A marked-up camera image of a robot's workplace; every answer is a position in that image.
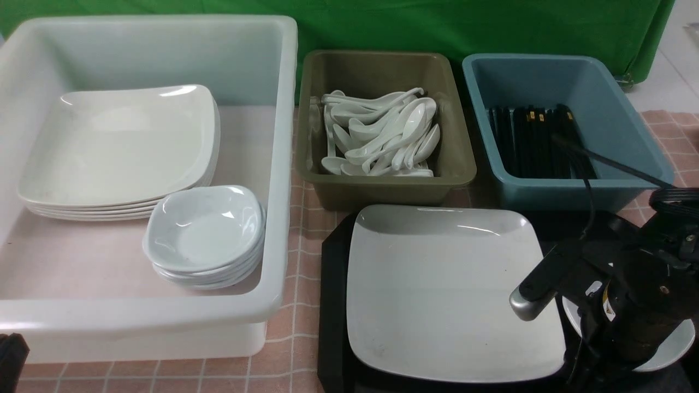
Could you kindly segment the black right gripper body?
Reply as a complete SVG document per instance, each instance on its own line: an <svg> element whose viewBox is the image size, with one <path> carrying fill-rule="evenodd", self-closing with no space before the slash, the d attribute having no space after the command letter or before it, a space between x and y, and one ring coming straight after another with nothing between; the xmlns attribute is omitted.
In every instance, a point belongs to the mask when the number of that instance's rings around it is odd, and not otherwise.
<svg viewBox="0 0 699 393"><path fill-rule="evenodd" d="M587 251L582 239L557 243L512 291L510 306L532 321L560 295L577 306L595 358L640 366L697 315L697 224L654 218L617 234L610 251Z"/></svg>

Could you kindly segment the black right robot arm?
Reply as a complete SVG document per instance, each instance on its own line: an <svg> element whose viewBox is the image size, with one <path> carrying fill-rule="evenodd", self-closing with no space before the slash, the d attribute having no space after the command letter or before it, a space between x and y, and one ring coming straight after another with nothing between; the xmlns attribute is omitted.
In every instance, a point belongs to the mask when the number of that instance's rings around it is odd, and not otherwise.
<svg viewBox="0 0 699 393"><path fill-rule="evenodd" d="M510 294L532 321L560 295L580 312L593 356L639 366L697 315L697 188L664 188L649 199L643 227L617 226L619 246L593 252L586 235L559 242Z"/></svg>

